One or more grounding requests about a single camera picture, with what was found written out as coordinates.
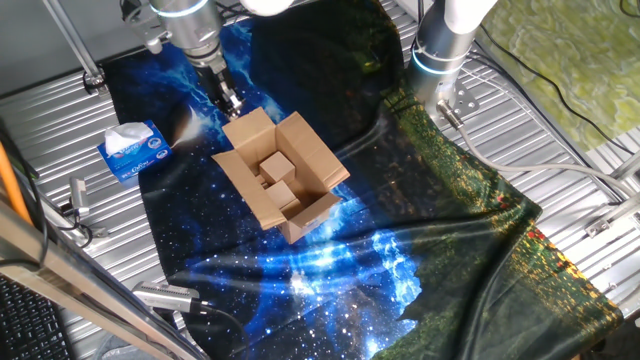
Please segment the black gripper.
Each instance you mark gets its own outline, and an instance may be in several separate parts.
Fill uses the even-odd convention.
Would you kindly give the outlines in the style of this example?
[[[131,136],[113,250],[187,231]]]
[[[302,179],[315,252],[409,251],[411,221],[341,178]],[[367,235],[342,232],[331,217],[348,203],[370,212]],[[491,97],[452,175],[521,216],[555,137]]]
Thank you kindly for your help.
[[[235,87],[235,82],[228,66],[223,63],[217,67],[206,66],[194,68],[201,87],[206,91],[211,102],[228,120],[241,115],[245,99]]]

